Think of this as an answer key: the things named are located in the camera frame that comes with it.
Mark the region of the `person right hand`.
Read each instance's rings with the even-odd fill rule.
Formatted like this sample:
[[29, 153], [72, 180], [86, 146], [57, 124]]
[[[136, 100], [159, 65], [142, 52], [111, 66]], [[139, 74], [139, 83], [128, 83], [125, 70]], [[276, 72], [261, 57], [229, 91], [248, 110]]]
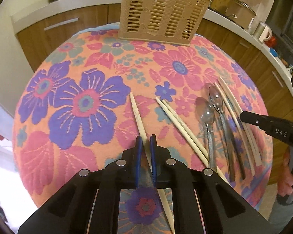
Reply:
[[289, 169], [290, 152], [289, 147], [284, 153], [283, 162], [280, 166], [280, 174], [278, 177], [277, 191], [278, 195], [284, 197], [293, 193], [293, 175]]

